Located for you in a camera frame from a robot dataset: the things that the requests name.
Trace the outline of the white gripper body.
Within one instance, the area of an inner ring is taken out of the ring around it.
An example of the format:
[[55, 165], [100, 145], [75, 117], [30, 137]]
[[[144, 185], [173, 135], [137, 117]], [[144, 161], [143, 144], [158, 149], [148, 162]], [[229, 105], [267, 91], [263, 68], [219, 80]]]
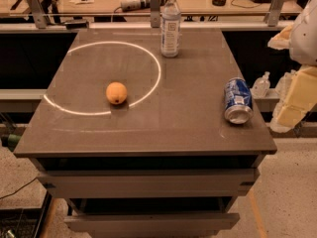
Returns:
[[294, 21], [289, 53], [301, 64], [317, 65], [317, 0], [310, 0]]

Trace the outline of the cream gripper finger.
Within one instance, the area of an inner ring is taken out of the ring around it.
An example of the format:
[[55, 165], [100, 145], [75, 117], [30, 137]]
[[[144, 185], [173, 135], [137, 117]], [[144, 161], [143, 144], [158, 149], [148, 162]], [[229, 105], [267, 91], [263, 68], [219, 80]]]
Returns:
[[282, 85], [269, 128], [276, 133], [293, 129], [317, 104], [317, 67], [303, 65]]
[[275, 50], [288, 50], [291, 30], [292, 25], [283, 28], [278, 34], [268, 41], [267, 46]]

